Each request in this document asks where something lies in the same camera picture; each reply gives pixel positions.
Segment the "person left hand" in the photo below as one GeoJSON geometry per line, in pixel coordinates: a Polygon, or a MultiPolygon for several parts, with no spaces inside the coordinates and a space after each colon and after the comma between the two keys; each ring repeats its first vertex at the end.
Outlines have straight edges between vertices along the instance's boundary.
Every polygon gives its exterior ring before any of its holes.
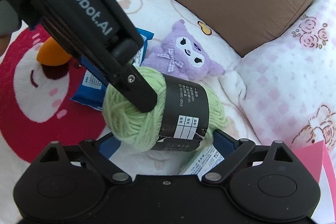
{"type": "Polygon", "coordinates": [[[6,34],[0,36],[0,56],[3,56],[4,53],[6,52],[11,40],[11,36],[12,34],[6,34]]]}

